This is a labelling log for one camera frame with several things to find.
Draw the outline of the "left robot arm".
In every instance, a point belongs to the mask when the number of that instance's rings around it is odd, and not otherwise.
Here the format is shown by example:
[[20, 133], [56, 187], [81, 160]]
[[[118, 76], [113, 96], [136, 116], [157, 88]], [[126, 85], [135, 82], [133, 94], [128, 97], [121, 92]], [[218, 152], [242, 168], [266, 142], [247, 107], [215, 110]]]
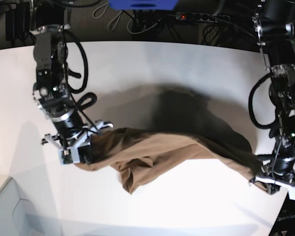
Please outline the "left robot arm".
[[[248, 110], [253, 124], [269, 130], [275, 145], [271, 154], [258, 156], [264, 165], [251, 183], [264, 184], [269, 194], [286, 188], [295, 201], [295, 0], [263, 0], [252, 20], [268, 73], [251, 89]], [[253, 97], [267, 79], [271, 80], [268, 94], [275, 119], [260, 124], [254, 114]]]

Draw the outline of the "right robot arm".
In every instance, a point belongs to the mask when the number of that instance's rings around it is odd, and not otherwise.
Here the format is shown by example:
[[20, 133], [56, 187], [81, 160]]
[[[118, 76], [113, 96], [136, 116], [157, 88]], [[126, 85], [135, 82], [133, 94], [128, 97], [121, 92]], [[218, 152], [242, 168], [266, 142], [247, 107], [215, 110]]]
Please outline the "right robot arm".
[[[65, 17], [66, 9], [75, 7], [62, 0], [32, 1], [30, 33], [35, 37], [33, 57], [36, 62], [33, 100], [57, 131], [55, 135], [46, 134], [41, 144], [54, 145], [62, 164], [89, 164], [94, 162], [92, 136], [113, 124], [101, 120], [93, 122], [85, 114], [85, 109], [97, 101], [94, 93], [88, 92], [79, 100], [73, 97], [86, 89], [89, 77], [85, 50], [69, 31]], [[83, 74], [68, 67], [67, 38], [71, 38], [80, 51]]]

